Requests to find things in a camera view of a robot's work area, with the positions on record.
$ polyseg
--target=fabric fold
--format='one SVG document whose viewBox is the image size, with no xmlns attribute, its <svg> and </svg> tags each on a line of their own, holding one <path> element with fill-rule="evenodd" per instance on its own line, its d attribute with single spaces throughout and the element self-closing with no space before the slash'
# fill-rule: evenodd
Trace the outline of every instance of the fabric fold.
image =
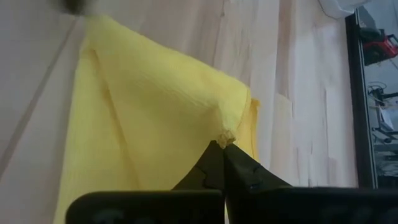
<svg viewBox="0 0 398 224">
<path fill-rule="evenodd" d="M 87 20 L 54 223 L 88 192 L 172 189 L 212 140 L 256 159 L 247 86 L 109 17 Z"/>
</svg>

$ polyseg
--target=red object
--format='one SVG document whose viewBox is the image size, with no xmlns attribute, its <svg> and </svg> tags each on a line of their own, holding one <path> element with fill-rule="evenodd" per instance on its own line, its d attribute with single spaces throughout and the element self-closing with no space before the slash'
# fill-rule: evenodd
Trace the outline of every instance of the red object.
<svg viewBox="0 0 398 224">
<path fill-rule="evenodd" d="M 365 42 L 363 49 L 365 65 L 378 63 L 398 55 L 398 39 L 395 35 L 384 35 L 380 41 Z"/>
</svg>

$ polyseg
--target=dark object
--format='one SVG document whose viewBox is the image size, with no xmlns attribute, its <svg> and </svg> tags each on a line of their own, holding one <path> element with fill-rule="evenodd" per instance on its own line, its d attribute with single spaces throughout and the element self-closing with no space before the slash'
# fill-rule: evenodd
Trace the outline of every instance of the dark object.
<svg viewBox="0 0 398 224">
<path fill-rule="evenodd" d="M 349 77 L 353 105 L 354 140 L 358 185 L 377 188 L 376 167 L 371 144 L 371 128 L 368 120 L 368 90 L 364 80 L 364 55 L 359 35 L 358 10 L 346 18 L 349 59 Z"/>
<path fill-rule="evenodd" d="M 381 106 L 385 106 L 385 104 L 383 103 L 384 100 L 388 100 L 398 96 L 398 92 L 384 93 L 384 90 L 382 88 L 377 88 L 373 90 L 371 94 L 378 99 L 377 102 L 380 103 Z"/>
<path fill-rule="evenodd" d="M 56 0 L 59 1 L 61 9 L 69 14 L 81 15 L 84 13 L 90 0 Z"/>
<path fill-rule="evenodd" d="M 365 65 L 382 62 L 398 55 L 398 39 L 384 29 L 361 28 Z"/>
<path fill-rule="evenodd" d="M 218 167 L 211 155 L 220 152 L 224 184 L 211 170 Z M 211 142 L 192 170 L 168 192 L 83 196 L 69 208 L 67 224 L 224 223 L 224 199 L 231 224 L 398 222 L 398 192 L 293 188 L 235 145 L 222 151 Z M 196 190 L 181 189 L 187 186 Z"/>
<path fill-rule="evenodd" d="M 219 190 L 98 192 L 70 206 L 66 223 L 222 223 L 224 198 Z"/>
<path fill-rule="evenodd" d="M 377 179 L 379 181 L 379 185 L 384 189 L 398 188 L 398 177 L 379 175 Z"/>
</svg>

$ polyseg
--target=floor plank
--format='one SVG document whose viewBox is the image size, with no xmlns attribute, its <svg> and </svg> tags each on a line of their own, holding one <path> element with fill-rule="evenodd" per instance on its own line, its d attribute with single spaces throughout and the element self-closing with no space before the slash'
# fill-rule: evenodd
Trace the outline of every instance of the floor plank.
<svg viewBox="0 0 398 224">
<path fill-rule="evenodd" d="M 1 178 L 0 223 L 52 223 L 82 25 L 71 33 Z"/>
<path fill-rule="evenodd" d="M 73 20 L 47 0 L 0 1 L 0 176 Z"/>
<path fill-rule="evenodd" d="M 265 168 L 271 164 L 271 137 L 274 113 L 275 73 L 279 30 L 279 0 L 258 1 L 253 25 L 250 64 L 252 96 L 260 101 L 257 121 L 259 159 Z"/>
<path fill-rule="evenodd" d="M 280 17 L 276 86 L 293 105 L 298 184 L 355 187 L 345 21 L 313 0 L 281 1 L 280 10 L 290 19 Z"/>
</svg>

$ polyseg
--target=yellow towel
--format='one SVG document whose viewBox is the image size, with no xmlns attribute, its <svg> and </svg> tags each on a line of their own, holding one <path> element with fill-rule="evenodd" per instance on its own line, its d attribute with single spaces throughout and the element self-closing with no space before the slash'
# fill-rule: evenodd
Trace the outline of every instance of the yellow towel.
<svg viewBox="0 0 398 224">
<path fill-rule="evenodd" d="M 172 189 L 211 140 L 256 159 L 244 84 L 106 16 L 87 20 L 54 223 L 88 192 Z"/>
</svg>

